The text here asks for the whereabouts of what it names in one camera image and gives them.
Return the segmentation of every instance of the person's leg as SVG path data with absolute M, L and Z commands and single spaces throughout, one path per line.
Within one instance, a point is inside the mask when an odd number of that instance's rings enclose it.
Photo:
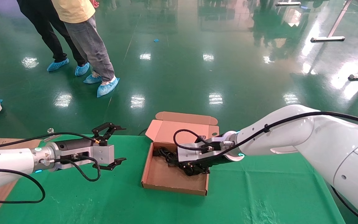
M 81 54 L 82 57 L 85 58 L 86 61 L 88 61 L 88 57 L 86 56 L 84 50 L 82 50 L 80 43 L 77 41 L 75 36 L 71 36 L 71 40 L 73 41 L 75 47 L 78 49 L 79 53 Z M 94 84 L 94 83 L 98 83 L 101 82 L 102 78 L 101 76 L 95 71 L 94 68 L 92 68 L 92 74 L 88 75 L 88 77 L 84 80 L 85 83 L 87 84 Z
M 88 62 L 94 71 L 101 76 L 102 84 L 98 88 L 98 97 L 111 92 L 118 84 L 119 79 L 115 77 L 106 47 L 96 30 L 95 16 L 82 23 L 64 24 L 70 36 L 78 42 L 87 55 Z M 86 81 L 89 78 L 95 79 L 94 75 L 95 73 L 88 76 Z
M 33 6 L 31 0 L 24 0 L 19 5 L 20 11 L 34 25 L 42 40 L 53 53 L 54 62 L 47 68 L 53 71 L 68 63 L 67 54 L 63 52 L 62 46 L 57 39 L 49 21 Z
M 84 57 L 81 56 L 80 52 L 77 50 L 73 41 L 71 40 L 70 35 L 67 32 L 67 29 L 64 25 L 64 22 L 59 19 L 59 16 L 53 7 L 51 0 L 32 0 L 34 4 L 37 6 L 37 9 L 41 11 L 41 13 L 46 17 L 52 26 L 61 34 L 62 37 L 66 40 L 68 46 L 73 53 L 74 59 L 77 61 L 77 65 L 82 67 L 87 61 Z
M 82 50 L 81 45 L 78 43 L 78 41 L 77 41 L 77 39 L 75 39 L 75 37 L 71 37 L 70 40 L 73 43 L 76 50 L 78 51 L 78 53 L 81 55 L 81 57 L 84 58 L 84 60 L 86 61 L 86 64 L 83 66 L 77 65 L 77 68 L 75 71 L 75 76 L 84 75 L 89 70 L 89 66 L 90 66 L 90 64 L 88 62 L 88 57 L 86 56 L 84 50 Z

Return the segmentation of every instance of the table frame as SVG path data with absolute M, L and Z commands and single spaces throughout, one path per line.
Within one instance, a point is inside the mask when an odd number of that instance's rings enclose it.
M 333 35 L 351 3 L 352 3 L 352 0 L 346 1 L 346 3 L 344 4 L 344 6 L 341 10 L 341 13 L 338 15 L 337 20 L 335 20 L 335 23 L 332 26 L 327 37 L 312 37 L 312 39 L 310 41 L 314 42 L 314 43 L 315 42 L 324 42 L 324 41 L 344 41 L 345 40 L 344 36 L 333 36 Z M 350 75 L 349 80 L 351 80 L 351 81 L 358 80 L 358 75 Z
M 292 2 L 292 0 L 288 0 L 288 2 L 278 2 L 276 6 L 300 6 L 301 2 Z

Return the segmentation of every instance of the jeans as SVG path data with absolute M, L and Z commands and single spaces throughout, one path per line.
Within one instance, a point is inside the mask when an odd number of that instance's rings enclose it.
M 102 77 L 102 81 L 111 81 L 114 78 L 114 68 L 106 46 L 96 30 L 95 15 L 85 22 L 64 24 L 82 57 L 92 65 L 94 71 Z

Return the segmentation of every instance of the black pants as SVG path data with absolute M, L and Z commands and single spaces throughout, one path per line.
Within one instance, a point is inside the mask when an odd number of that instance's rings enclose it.
M 59 19 L 51 0 L 17 0 L 17 2 L 19 3 L 20 11 L 31 21 L 37 32 L 41 35 L 42 40 L 53 52 L 54 62 L 64 61 L 67 54 L 63 52 L 52 26 L 64 37 L 70 46 L 77 64 L 83 66 L 87 63 L 75 47 L 64 26 L 64 22 Z

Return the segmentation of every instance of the yellow shirt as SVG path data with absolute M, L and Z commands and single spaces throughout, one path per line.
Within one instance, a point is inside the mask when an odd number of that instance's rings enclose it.
M 52 0 L 61 21 L 71 24 L 87 21 L 95 14 L 89 0 Z

